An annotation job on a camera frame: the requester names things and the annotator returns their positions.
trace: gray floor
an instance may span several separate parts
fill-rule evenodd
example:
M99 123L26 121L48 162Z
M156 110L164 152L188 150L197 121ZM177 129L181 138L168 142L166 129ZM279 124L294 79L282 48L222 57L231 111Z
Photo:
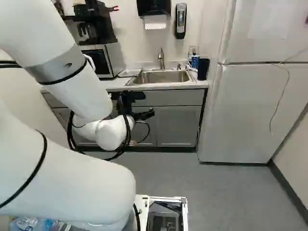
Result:
M138 194L186 196L190 231L308 231L266 167L206 166L179 153L125 153L116 162L134 173Z

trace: refrigerator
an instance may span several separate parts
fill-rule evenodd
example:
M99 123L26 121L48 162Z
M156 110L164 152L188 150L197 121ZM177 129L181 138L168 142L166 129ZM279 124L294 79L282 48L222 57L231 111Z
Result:
M229 0L201 162L265 164L308 102L307 0Z

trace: white countertop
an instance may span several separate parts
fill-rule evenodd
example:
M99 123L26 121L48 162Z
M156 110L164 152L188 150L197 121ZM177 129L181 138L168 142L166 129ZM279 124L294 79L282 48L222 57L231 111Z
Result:
M101 84L107 91L122 91L122 90L171 90L171 89L205 89L209 86L209 81L197 80L197 73L190 71L191 76L195 82L183 83L151 83L140 84L136 86L126 86L127 82L132 77L115 78L111 80L102 80ZM47 90L42 89L42 93L48 93Z

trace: microwave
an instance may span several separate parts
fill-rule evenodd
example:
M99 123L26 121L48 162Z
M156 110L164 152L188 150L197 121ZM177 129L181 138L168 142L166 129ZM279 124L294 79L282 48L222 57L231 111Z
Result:
M125 69L121 46L118 42L79 46L82 53L92 58L95 73L100 80L116 78Z

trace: kitchen sink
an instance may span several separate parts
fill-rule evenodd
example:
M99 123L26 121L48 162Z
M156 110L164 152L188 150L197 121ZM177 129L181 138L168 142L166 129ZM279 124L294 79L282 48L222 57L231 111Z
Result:
M194 79L186 70L151 70L142 71L138 76L131 78L127 86L140 84L159 84L159 83L184 83L192 82Z

